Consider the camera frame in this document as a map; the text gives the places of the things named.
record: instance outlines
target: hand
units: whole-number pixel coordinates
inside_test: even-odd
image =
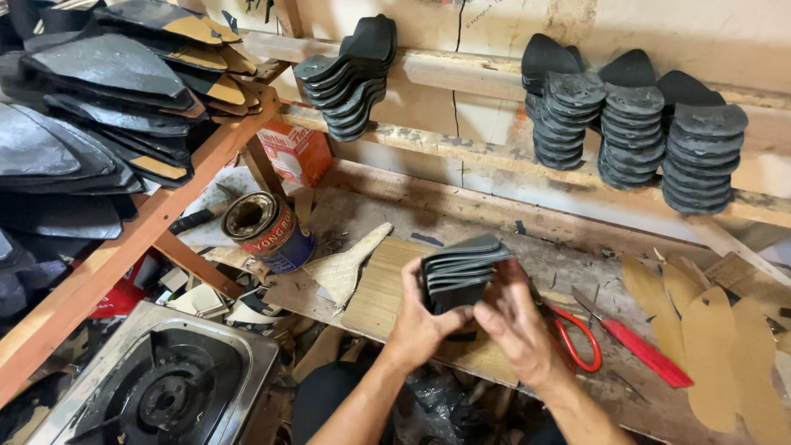
[[[442,315],[432,315],[423,306],[418,283],[420,258],[401,269],[401,304],[382,355],[410,373],[437,352],[440,343],[472,319],[472,306],[459,306]]]
[[[496,341],[519,380],[539,396],[560,382],[573,381],[549,340],[547,325],[530,296],[515,258],[496,264],[486,299],[475,305],[475,319]]]

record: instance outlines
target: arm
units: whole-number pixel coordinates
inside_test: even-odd
[[[475,305],[475,319],[500,345],[519,380],[547,404],[570,445],[634,445],[555,353],[517,260],[498,263],[487,300]]]
[[[401,304],[388,343],[354,391],[308,444],[377,443],[407,376],[429,361],[448,334],[472,319],[471,306],[431,315],[422,303],[419,272],[419,258],[401,271]]]

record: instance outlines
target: person's right hand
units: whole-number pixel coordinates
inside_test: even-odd
[[[530,296],[515,258],[495,265],[497,273],[487,300],[475,305],[475,319],[496,341],[519,380],[539,395],[573,381],[549,340],[549,332]]]

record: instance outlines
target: metal can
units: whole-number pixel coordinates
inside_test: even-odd
[[[280,196],[248,193],[222,216],[222,231],[275,273],[299,269],[313,254],[313,235]]]

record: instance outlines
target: can label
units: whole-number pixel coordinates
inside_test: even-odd
[[[282,209],[260,237],[239,243],[275,273],[298,269],[310,258],[314,247],[310,230],[300,227],[299,218],[288,206],[283,205]]]

